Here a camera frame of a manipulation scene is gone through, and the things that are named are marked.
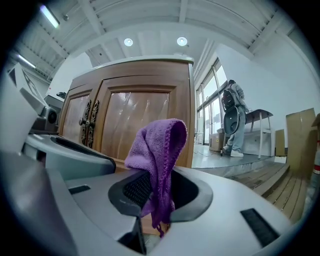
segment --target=recessed light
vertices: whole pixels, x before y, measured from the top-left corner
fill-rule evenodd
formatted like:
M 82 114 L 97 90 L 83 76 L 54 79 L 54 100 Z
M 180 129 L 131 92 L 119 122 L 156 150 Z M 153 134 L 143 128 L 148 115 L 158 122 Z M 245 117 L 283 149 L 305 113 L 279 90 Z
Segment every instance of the recessed light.
M 48 10 L 45 5 L 40 6 L 40 11 L 44 14 L 44 16 L 51 22 L 51 24 L 57 28 L 59 26 L 59 22 L 54 17 L 54 15 Z
M 133 43 L 134 43 L 134 41 L 132 41 L 131 38 L 126 38 L 126 39 L 124 39 L 124 44 L 125 44 L 126 46 L 132 46 Z
M 18 54 L 18 58 L 20 60 L 23 60 L 25 63 L 27 63 L 29 66 L 33 67 L 34 69 L 36 68 L 35 65 L 33 65 L 30 61 L 28 61 L 26 58 L 22 57 L 20 54 Z
M 180 46 L 185 46 L 187 44 L 188 40 L 185 37 L 181 36 L 176 40 L 176 42 Z

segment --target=white sneaker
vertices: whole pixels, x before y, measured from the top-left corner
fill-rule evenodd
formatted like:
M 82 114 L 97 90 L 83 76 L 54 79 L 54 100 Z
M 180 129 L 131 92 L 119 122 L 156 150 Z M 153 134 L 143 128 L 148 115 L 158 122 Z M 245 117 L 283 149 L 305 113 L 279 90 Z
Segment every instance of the white sneaker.
M 225 154 L 230 153 L 230 146 L 229 145 L 225 145 L 222 148 L 222 152 L 225 153 Z
M 231 157 L 233 158 L 243 158 L 244 157 L 244 154 L 236 151 L 236 150 L 231 150 L 231 154 L 230 154 Z

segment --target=gray hoodie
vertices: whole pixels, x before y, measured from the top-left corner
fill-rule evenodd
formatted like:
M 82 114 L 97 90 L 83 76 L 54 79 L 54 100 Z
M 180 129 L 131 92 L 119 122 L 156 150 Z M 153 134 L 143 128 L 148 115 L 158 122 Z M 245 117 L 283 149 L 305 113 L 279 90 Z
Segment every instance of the gray hoodie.
M 248 107 L 244 101 L 245 94 L 244 91 L 241 89 L 240 85 L 237 83 L 233 83 L 229 85 L 227 88 L 230 88 L 234 92 L 233 96 L 235 100 L 235 106 L 242 106 L 245 112 L 249 112 Z

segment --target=ornate metal handle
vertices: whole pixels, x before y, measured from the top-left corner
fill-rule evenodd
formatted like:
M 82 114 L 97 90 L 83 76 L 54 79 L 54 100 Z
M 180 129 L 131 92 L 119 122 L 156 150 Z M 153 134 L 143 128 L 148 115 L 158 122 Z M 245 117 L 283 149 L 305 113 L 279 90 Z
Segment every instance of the ornate metal handle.
M 88 134 L 88 147 L 92 148 L 93 142 L 94 142 L 94 128 L 96 124 L 96 117 L 99 107 L 99 100 L 96 100 L 93 106 L 91 120 L 87 120 L 85 122 L 85 126 L 89 128 L 89 134 Z
M 87 133 L 86 121 L 88 119 L 90 107 L 91 107 L 91 99 L 89 99 L 88 103 L 86 104 L 84 118 L 81 117 L 79 119 L 79 125 L 82 126 L 81 141 L 83 145 L 86 144 L 86 133 Z

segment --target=jeans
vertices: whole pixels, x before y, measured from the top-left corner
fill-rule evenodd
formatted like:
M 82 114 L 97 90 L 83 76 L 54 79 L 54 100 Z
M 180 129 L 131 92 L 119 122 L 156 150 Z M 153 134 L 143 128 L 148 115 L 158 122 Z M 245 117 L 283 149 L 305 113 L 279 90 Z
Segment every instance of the jeans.
M 244 144 L 244 138 L 245 138 L 246 113 L 241 106 L 238 107 L 238 111 L 239 111 L 238 130 L 236 130 L 236 132 L 230 136 L 226 144 L 229 146 L 229 148 L 232 148 L 232 150 L 241 152 L 241 148 Z

